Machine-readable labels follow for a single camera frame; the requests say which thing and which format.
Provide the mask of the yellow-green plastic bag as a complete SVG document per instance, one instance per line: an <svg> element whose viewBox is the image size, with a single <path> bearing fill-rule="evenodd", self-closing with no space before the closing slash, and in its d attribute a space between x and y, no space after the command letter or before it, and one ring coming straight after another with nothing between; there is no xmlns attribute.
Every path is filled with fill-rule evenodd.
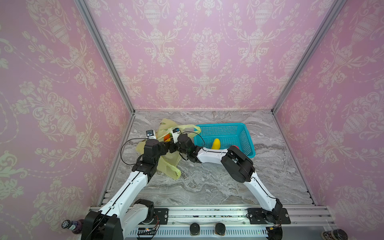
<svg viewBox="0 0 384 240"><path fill-rule="evenodd" d="M167 134L172 135L172 130L174 128L179 128L182 132L185 132L186 129L194 128L195 130L192 131L192 133L199 134L201 132L201 128L196 125L179 125L172 120L163 119L160 123L158 131L157 132L155 131L157 140L159 142L164 142L164 136ZM145 137L145 141L140 142L136 147L136 151L140 154L140 156L144 153L144 146L146 144L146 139L147 139L147 136ZM179 156L178 152L176 153L168 152L166 155L160 157L157 165L157 170L166 174L168 177L174 180L177 180L181 176L181 171L177 168L177 165L181 159L182 158L181 156Z"/></svg>

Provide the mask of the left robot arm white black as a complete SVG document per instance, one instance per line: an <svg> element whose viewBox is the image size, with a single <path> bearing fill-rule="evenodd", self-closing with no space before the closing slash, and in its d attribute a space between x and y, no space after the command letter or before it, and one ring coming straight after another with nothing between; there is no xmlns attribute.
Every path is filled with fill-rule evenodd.
<svg viewBox="0 0 384 240"><path fill-rule="evenodd" d="M84 219L82 240L124 240L140 224L154 224L149 234L155 234L160 219L155 215L154 203L135 198L157 171L161 156L166 155L171 142L155 139L145 142L142 157L133 165L124 185L97 212L90 211Z"/></svg>

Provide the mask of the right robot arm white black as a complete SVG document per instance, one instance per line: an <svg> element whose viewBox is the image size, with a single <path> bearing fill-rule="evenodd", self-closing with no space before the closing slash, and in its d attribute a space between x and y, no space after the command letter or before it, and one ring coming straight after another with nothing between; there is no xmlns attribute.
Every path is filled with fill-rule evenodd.
<svg viewBox="0 0 384 240"><path fill-rule="evenodd" d="M260 180L253 161L236 146L228 149L213 150L193 143L185 133L172 134L171 152L179 152L183 159L199 164L217 164L223 166L228 174L239 183L244 184L257 199L265 221L279 225L283 205L270 193Z"/></svg>

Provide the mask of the yellow toy banana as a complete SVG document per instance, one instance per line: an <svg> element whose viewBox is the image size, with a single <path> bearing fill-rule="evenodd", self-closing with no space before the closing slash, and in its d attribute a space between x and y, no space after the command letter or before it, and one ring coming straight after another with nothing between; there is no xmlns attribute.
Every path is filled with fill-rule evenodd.
<svg viewBox="0 0 384 240"><path fill-rule="evenodd" d="M220 150L221 149L221 141L219 139L214 139L212 144L212 150Z"/></svg>

